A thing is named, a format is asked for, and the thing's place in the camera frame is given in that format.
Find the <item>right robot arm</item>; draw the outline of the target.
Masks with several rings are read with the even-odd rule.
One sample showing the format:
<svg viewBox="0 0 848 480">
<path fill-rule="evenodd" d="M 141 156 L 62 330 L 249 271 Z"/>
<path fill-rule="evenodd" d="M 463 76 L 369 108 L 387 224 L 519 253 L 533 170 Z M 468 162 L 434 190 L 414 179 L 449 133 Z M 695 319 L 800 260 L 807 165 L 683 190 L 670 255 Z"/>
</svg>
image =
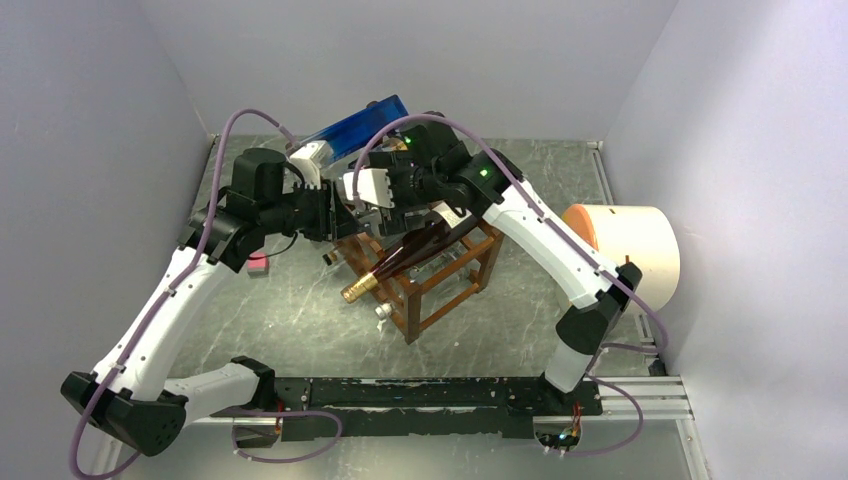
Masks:
<svg viewBox="0 0 848 480">
<path fill-rule="evenodd" d="M 469 138 L 483 154 L 460 163 L 464 185 L 484 187 L 483 205 L 472 213 L 527 252 L 572 303 L 556 325 L 558 344 L 539 389 L 548 412 L 565 413 L 576 403 L 577 386 L 628 304 L 645 304 L 636 292 L 642 272 L 633 263 L 618 265 L 591 248 L 554 215 L 528 181 L 519 179 L 504 156 L 479 136 Z"/>
</svg>

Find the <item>blue square glass bottle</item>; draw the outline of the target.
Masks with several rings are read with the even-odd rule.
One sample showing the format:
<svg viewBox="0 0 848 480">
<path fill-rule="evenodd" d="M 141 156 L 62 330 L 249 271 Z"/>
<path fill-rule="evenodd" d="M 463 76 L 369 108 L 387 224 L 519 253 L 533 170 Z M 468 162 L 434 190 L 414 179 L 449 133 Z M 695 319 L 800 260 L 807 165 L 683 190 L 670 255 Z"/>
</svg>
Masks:
<svg viewBox="0 0 848 480">
<path fill-rule="evenodd" d="M 330 148 L 326 165 L 362 149 L 382 128 L 407 116 L 406 106 L 398 95 L 370 102 L 364 109 L 307 136 L 299 142 L 305 146 L 313 142 L 325 142 Z"/>
</svg>

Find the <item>brown bottle gold foil top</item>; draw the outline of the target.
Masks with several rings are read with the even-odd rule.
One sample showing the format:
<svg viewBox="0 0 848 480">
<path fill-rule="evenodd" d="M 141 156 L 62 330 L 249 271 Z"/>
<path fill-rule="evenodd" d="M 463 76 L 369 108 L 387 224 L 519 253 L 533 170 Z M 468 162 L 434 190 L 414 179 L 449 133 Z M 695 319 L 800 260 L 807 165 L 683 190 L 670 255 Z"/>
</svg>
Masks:
<svg viewBox="0 0 848 480">
<path fill-rule="evenodd" d="M 355 302 L 380 282 L 438 255 L 467 235 L 477 223 L 478 218 L 473 214 L 457 217 L 451 209 L 446 214 L 431 211 L 425 216 L 422 228 L 406 233 L 392 244 L 383 258 L 341 291 L 342 297 L 347 303 Z"/>
</svg>

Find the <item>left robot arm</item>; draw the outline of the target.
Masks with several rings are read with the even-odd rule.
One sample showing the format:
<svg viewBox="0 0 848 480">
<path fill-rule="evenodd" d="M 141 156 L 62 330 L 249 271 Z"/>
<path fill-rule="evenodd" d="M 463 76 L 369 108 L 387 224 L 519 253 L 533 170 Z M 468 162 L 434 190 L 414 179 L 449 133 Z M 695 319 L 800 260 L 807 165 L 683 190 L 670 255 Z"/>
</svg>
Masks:
<svg viewBox="0 0 848 480">
<path fill-rule="evenodd" d="M 335 196 L 320 174 L 329 156 L 325 142 L 310 142 L 292 156 L 250 148 L 235 159 L 230 184 L 191 217 L 130 329 L 92 371 L 63 382 L 62 396 L 92 426 L 152 457 L 200 418 L 233 407 L 254 416 L 280 408 L 274 371 L 257 360 L 239 356 L 182 379 L 169 371 L 208 304 L 268 236 L 329 236 Z"/>
</svg>

